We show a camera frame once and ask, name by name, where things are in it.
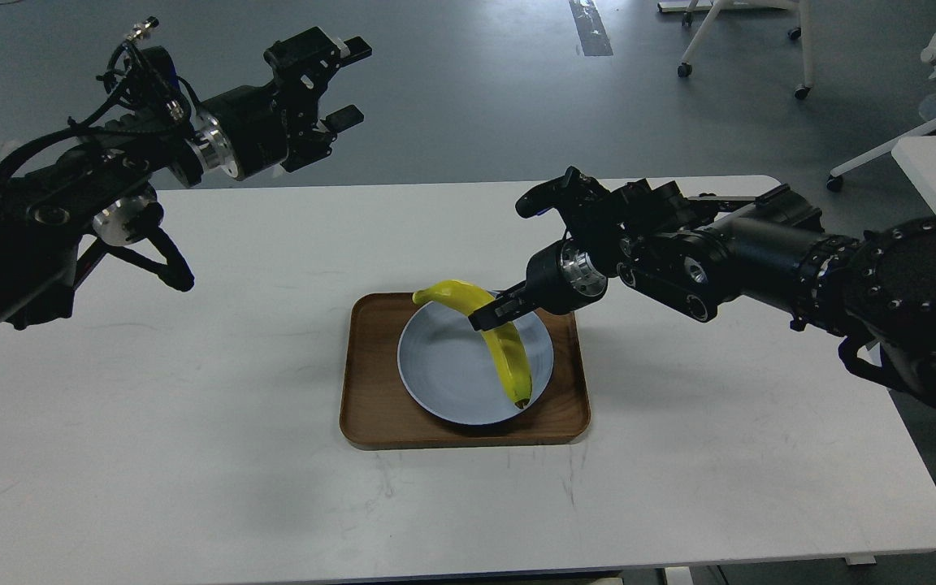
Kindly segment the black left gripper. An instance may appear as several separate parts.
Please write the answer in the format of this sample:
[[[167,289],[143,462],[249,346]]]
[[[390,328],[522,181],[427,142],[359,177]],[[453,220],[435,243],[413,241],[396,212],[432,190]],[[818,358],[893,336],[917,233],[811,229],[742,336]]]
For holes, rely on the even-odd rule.
[[[331,155],[339,133],[364,121],[356,105],[346,105],[316,119],[308,112],[282,106],[319,103],[340,69],[372,55],[363,37],[341,40],[319,27],[276,41],[264,51],[272,83],[242,85],[194,107],[194,154],[205,171],[223,170],[241,181],[281,163],[297,171]]]

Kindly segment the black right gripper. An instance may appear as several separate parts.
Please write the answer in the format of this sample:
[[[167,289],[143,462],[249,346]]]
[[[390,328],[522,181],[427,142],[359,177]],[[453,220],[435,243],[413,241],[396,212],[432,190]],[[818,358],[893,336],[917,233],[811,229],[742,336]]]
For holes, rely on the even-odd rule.
[[[538,308],[550,314],[569,314],[601,300],[608,285],[608,277],[593,266],[590,256],[574,240],[558,240],[531,256],[525,281],[499,290],[468,319],[476,331],[491,331]]]

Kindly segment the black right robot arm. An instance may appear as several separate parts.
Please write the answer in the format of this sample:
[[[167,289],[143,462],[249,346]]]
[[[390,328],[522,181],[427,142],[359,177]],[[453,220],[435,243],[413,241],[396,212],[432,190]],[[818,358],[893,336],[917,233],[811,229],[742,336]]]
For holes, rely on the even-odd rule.
[[[469,316],[491,331],[534,310],[569,314],[610,279],[700,323],[751,297],[842,338],[856,377],[936,409],[936,215],[861,238],[836,236],[790,186],[757,197],[686,197],[674,182],[614,190],[569,167],[527,190],[523,218],[554,210],[564,236],[531,257],[525,279]]]

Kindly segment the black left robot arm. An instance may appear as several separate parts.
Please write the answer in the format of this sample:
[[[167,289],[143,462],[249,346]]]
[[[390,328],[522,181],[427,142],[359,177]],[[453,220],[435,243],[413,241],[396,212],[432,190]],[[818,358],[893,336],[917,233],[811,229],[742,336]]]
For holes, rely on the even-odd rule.
[[[236,181],[291,173],[326,159],[339,133],[363,122],[354,105],[322,115],[319,103],[338,71],[372,55],[364,38],[301,31],[265,50],[270,81],[201,100],[166,49],[141,48],[157,26],[149,16],[115,47],[92,114],[1,160],[0,323],[70,318],[105,256],[187,292],[196,278],[161,227],[156,171],[186,188],[214,170]]]

